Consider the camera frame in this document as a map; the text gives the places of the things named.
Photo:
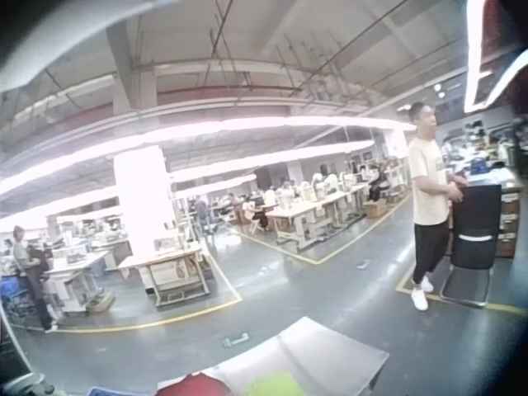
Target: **factory floor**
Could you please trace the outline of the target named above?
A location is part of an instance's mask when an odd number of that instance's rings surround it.
[[[522,206],[519,241],[528,234],[526,189]],[[209,240],[223,296],[215,303],[231,301],[221,309],[175,322],[163,313],[157,325],[110,332],[15,331],[30,362],[55,385],[81,394],[95,385],[138,393],[219,364],[308,316],[390,354],[375,395],[479,394],[515,348],[528,318],[526,245],[518,244],[514,261],[497,261],[486,309],[444,304],[433,295],[429,311],[421,313],[408,295],[410,200],[382,221],[362,220],[336,238],[316,247],[325,258],[316,261],[230,229]],[[437,285],[446,267],[447,260],[433,280]],[[450,292],[468,288],[459,278]],[[135,304],[142,312],[138,300],[122,316],[133,316]],[[226,337],[242,332],[248,341],[224,346]]]

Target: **black office chair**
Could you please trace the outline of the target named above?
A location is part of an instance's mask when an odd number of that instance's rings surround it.
[[[451,303],[483,308],[488,303],[489,286],[497,250],[501,223],[500,185],[469,186],[462,190],[464,200],[453,204],[453,248],[450,272],[441,288],[440,297]],[[455,299],[445,294],[455,268],[486,271],[486,287],[482,300]]]

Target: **man in beige t-shirt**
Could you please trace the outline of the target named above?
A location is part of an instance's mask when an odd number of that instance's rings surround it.
[[[412,301],[420,311],[428,309],[425,293],[433,286],[427,273],[435,270],[446,254],[449,242],[449,200],[462,200],[457,187],[467,185],[463,177],[448,177],[442,153],[435,140],[436,117],[427,105],[418,102],[409,109],[417,136],[409,144],[412,178],[416,266],[412,274]]]

